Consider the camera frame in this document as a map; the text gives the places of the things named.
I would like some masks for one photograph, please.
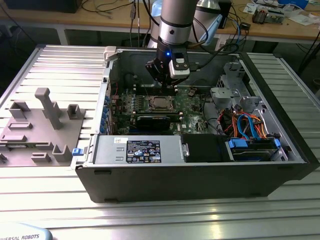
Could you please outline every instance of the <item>black computer case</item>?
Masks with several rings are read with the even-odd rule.
[[[74,14],[82,0],[4,0],[9,9],[54,11]]]

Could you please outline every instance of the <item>blue latch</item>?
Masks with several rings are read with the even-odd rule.
[[[248,144],[245,139],[232,138],[229,142],[229,147],[233,148],[247,148]]]
[[[281,147],[281,143],[279,141],[279,139],[275,139],[274,140],[275,146],[279,149]]]
[[[74,148],[72,150],[72,156],[83,156],[84,150],[82,148]]]

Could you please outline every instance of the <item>floor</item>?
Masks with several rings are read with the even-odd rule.
[[[19,28],[13,27],[11,30],[13,32],[11,38],[6,38],[3,35],[0,37],[1,95],[35,48],[35,45]],[[24,30],[38,44],[60,44],[58,35],[54,29],[26,27]],[[123,32],[101,32],[101,39],[99,39],[96,31],[68,30],[67,34],[71,45],[128,47],[130,44],[129,34]],[[133,41],[132,43],[134,46],[138,44],[137,41]],[[254,41],[247,41],[243,51],[251,52],[253,46]],[[294,70],[298,69],[302,58],[305,56],[305,53],[293,43],[279,43],[273,53],[281,54]],[[320,58],[317,57],[309,64],[301,76],[302,80],[314,93],[320,89],[320,85],[314,83],[315,78],[320,78],[319,66]]]

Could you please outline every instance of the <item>wooden table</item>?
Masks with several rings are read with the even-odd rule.
[[[252,23],[252,15],[243,13],[242,10],[249,0],[233,0],[234,8],[243,22],[251,24],[248,40],[268,41],[268,42],[287,42],[287,43],[312,43],[317,36],[319,30],[317,25],[312,24],[303,26],[289,19],[285,19],[283,24],[255,24]],[[96,0],[97,4],[107,3],[107,0]],[[111,9],[123,4],[127,4],[127,0],[119,0],[115,4],[107,5],[103,9]],[[87,30],[87,31],[103,31],[103,32],[129,32],[130,30],[130,5],[124,6],[112,11],[111,19],[99,15],[95,12],[88,12],[82,8],[76,13],[62,13],[50,11],[33,11],[33,10],[12,10],[1,3],[12,18],[20,25],[39,28],[56,29],[60,43],[68,45],[68,38],[65,30]],[[87,9],[94,10],[92,0],[85,4]],[[308,11],[320,11],[320,6],[308,5]],[[133,33],[138,32],[138,20],[133,22]],[[13,22],[0,9],[0,25],[8,26]],[[146,13],[144,5],[140,3],[140,32],[145,33],[149,27],[149,17]],[[236,30],[232,26],[232,21],[228,20],[224,29],[218,29],[216,38],[219,39],[217,48],[225,44],[226,40],[232,38]]]

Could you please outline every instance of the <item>white cable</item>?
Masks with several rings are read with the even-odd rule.
[[[20,35],[21,32],[22,32],[22,29],[20,28],[19,32],[18,32],[17,35],[16,35],[16,39],[15,39],[15,42],[14,42],[14,46],[13,46],[13,47],[14,47],[15,53],[16,53],[19,57],[24,58],[24,57],[22,57],[22,56],[18,53],[18,51],[17,51],[17,43],[18,43],[19,35]]]

